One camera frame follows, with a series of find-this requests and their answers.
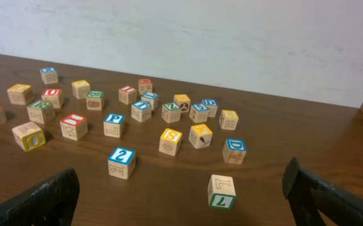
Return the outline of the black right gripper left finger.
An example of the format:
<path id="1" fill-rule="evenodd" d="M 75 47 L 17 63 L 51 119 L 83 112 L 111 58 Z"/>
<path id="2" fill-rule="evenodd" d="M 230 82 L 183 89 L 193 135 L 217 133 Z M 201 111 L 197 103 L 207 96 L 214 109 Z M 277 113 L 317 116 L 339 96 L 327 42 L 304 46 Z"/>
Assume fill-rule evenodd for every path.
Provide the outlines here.
<path id="1" fill-rule="evenodd" d="M 71 225 L 80 183 L 68 168 L 0 204 L 0 225 Z"/>

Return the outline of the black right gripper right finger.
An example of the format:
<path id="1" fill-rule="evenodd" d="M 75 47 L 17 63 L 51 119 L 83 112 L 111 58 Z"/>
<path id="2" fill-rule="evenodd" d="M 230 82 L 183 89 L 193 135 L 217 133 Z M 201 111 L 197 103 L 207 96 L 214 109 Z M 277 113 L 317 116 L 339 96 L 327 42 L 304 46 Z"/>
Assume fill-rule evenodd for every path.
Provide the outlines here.
<path id="1" fill-rule="evenodd" d="M 363 199 L 302 168 L 297 158 L 285 168 L 282 190 L 297 225 L 325 225 L 322 214 L 337 225 L 363 225 Z"/>

